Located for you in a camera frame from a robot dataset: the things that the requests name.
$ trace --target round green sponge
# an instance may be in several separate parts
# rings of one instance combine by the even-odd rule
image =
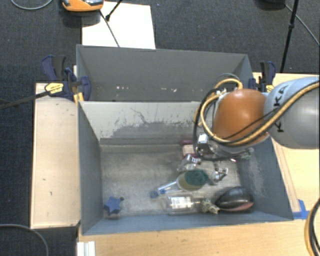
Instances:
[[[207,174],[200,169],[194,169],[180,174],[177,184],[182,190],[195,191],[201,189],[207,182]]]

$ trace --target blue clamp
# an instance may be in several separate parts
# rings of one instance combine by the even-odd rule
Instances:
[[[274,78],[276,77],[276,66],[271,61],[260,62],[262,76],[259,76],[260,91],[265,93],[267,91],[266,86],[272,85]]]
[[[258,90],[262,93],[268,92],[267,86],[273,84],[273,80],[276,77],[276,66],[271,61],[260,62],[261,74],[257,83],[255,78],[250,78],[248,82],[248,89]]]
[[[74,100],[75,93],[72,88],[77,87],[78,92],[83,93],[83,98],[88,101],[91,94],[91,84],[88,76],[82,76],[77,81],[76,75],[67,67],[64,68],[66,57],[48,55],[41,61],[42,72],[48,77],[50,82],[59,81],[63,83],[63,91],[50,95],[52,97],[61,97],[70,101]]]

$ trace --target white plastic part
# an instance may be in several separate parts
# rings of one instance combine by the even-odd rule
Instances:
[[[76,245],[77,256],[96,256],[96,242],[78,242]]]

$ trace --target black computer mouse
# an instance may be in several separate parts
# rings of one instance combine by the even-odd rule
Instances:
[[[214,203],[221,211],[245,211],[254,205],[254,198],[243,186],[236,186],[223,193]]]

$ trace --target yellow cable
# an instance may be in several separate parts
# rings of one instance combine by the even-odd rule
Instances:
[[[212,101],[211,98],[209,98],[208,100],[206,100],[206,102],[203,104],[201,110],[200,110],[200,117],[201,117],[201,122],[203,125],[203,128],[206,130],[206,132],[212,136],[215,140],[222,142],[222,143],[227,143],[227,142],[231,142],[228,144],[228,146],[240,146],[243,144],[248,143],[248,141],[250,141],[251,139],[255,139],[257,137],[259,137],[262,133],[265,132],[265,130],[268,128],[269,125],[271,125],[272,123],[274,123],[288,108],[291,107],[291,105],[297,101],[302,95],[306,94],[307,92],[318,88],[319,87],[319,83],[316,84],[312,84],[304,89],[302,89],[301,91],[299,91],[297,94],[295,94],[286,104],[284,104],[279,110],[278,112],[272,117],[270,118],[261,128],[259,128],[256,132],[253,132],[250,136],[248,136],[247,138],[244,138],[242,140],[239,140],[237,142],[233,142],[232,140],[226,140],[226,139],[222,139],[220,137],[218,137],[216,134],[213,134],[213,132],[209,129],[209,127],[207,126],[205,119],[204,119],[204,112],[206,107],[208,106],[208,104]]]
[[[310,256],[315,256],[315,254],[312,251],[312,247],[310,244],[310,236],[309,236],[309,224],[310,224],[310,218],[311,218],[310,213],[309,213],[308,217],[306,218],[305,225],[304,225],[304,243],[305,243],[305,247],[308,250]]]
[[[237,84],[237,88],[238,88],[239,90],[244,87],[243,84],[242,84],[238,79],[235,79],[235,78],[227,78],[227,79],[224,79],[224,80],[218,82],[218,83],[214,86],[214,88],[217,89],[217,88],[219,88],[221,85],[223,85],[223,84],[225,84],[225,83],[228,83],[228,82],[234,82],[234,83],[236,83],[236,84]]]
[[[224,80],[221,80],[220,82],[218,82],[218,83],[214,86],[214,88],[217,89],[217,88],[219,88],[221,85],[223,85],[223,84],[225,84],[225,83],[229,83],[229,82],[236,83],[236,88],[237,88],[238,90],[243,89],[243,87],[244,87],[243,84],[242,84],[238,79],[235,79],[235,78],[227,78],[227,79],[224,79]],[[213,92],[213,93],[208,97],[208,99],[207,99],[206,101],[209,101],[210,99],[212,99],[211,97],[213,97],[214,95],[216,95],[215,92]],[[194,114],[194,116],[193,116],[193,122],[196,121],[196,116],[197,116],[198,110],[199,110],[199,107],[196,109],[196,112],[195,112],[195,114]],[[200,121],[200,122],[197,124],[199,127],[202,126],[204,117],[201,118],[201,120],[202,120],[202,121]],[[210,129],[209,129],[209,127],[207,126],[206,123],[205,123],[205,125],[206,125],[206,128],[207,128],[206,130],[207,130],[207,131],[210,131]]]

